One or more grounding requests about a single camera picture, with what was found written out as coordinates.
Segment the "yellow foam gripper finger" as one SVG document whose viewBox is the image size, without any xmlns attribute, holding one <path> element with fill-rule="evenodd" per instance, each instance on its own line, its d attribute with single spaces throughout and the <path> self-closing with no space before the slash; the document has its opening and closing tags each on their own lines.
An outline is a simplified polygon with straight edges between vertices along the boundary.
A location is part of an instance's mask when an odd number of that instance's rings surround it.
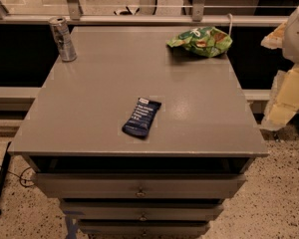
<svg viewBox="0 0 299 239">
<path fill-rule="evenodd" d="M 276 131 L 287 125 L 299 111 L 299 64 L 288 72 L 278 71 L 270 91 L 270 99 L 261 121 L 263 129 Z"/>
<path fill-rule="evenodd" d="M 281 23 L 273 32 L 265 36 L 261 45 L 267 49 L 281 49 L 287 23 Z"/>
</svg>

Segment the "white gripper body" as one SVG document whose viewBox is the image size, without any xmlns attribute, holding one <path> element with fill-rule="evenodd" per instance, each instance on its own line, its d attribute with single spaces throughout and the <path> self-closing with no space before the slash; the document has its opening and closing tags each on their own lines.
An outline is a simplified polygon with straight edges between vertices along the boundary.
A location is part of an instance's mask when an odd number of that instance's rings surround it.
<svg viewBox="0 0 299 239">
<path fill-rule="evenodd" d="M 287 21 L 282 50 L 286 59 L 299 64 L 299 6 Z"/>
</svg>

